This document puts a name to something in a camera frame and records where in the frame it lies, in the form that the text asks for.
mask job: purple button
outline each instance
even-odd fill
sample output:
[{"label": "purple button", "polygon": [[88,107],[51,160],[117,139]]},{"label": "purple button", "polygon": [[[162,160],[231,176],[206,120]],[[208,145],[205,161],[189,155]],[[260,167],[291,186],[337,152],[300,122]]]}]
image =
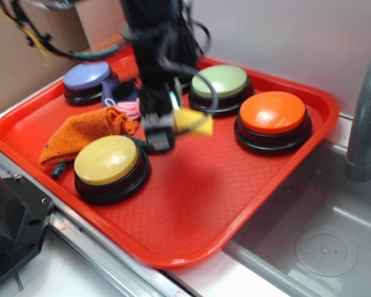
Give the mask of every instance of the purple button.
[{"label": "purple button", "polygon": [[72,90],[85,90],[107,79],[110,66],[107,62],[84,62],[70,69],[64,76],[65,86]]}]

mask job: red tray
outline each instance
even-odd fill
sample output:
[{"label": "red tray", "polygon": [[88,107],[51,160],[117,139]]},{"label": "red tray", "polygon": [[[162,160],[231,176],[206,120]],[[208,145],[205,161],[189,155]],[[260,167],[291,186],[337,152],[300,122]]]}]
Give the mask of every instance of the red tray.
[{"label": "red tray", "polygon": [[[132,51],[108,60],[122,79],[137,75]],[[220,64],[206,59],[201,67]],[[327,93],[245,69],[258,92],[282,90],[300,97],[312,118],[310,139],[296,152],[256,155],[236,142],[235,116],[215,120],[213,137],[181,136],[175,148],[149,156],[152,173],[131,199],[110,206],[84,203],[73,168],[57,181],[53,166],[38,162],[48,139],[73,114],[100,108],[74,107],[58,82],[0,120],[0,150],[92,225],[141,262],[159,269],[194,264],[214,255],[267,200],[336,124],[339,109]],[[137,137],[143,137],[138,129]]]}]

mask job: green button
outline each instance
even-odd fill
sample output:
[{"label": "green button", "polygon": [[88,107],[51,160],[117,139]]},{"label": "green button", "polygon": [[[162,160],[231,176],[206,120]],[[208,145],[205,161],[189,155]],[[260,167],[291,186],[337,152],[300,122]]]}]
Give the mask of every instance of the green button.
[{"label": "green button", "polygon": [[[246,72],[236,66],[211,66],[200,71],[199,74],[211,82],[219,98],[233,96],[247,85]],[[192,88],[195,94],[201,97],[213,98],[206,83],[197,76],[192,79]]]}]

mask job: orange towel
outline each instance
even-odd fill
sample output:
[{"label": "orange towel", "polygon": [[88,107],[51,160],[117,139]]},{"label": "orange towel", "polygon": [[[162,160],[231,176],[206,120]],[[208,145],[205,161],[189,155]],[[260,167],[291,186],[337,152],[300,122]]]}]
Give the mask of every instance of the orange towel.
[{"label": "orange towel", "polygon": [[40,157],[42,165],[74,161],[90,142],[108,135],[133,134],[138,122],[115,107],[69,117],[49,139]]}]

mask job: stainless steel sink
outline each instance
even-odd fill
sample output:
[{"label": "stainless steel sink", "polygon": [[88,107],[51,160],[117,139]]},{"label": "stainless steel sink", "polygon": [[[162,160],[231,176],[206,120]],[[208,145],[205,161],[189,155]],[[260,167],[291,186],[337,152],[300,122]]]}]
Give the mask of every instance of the stainless steel sink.
[{"label": "stainless steel sink", "polygon": [[290,296],[371,297],[371,181],[345,154],[322,142],[224,251]]}]

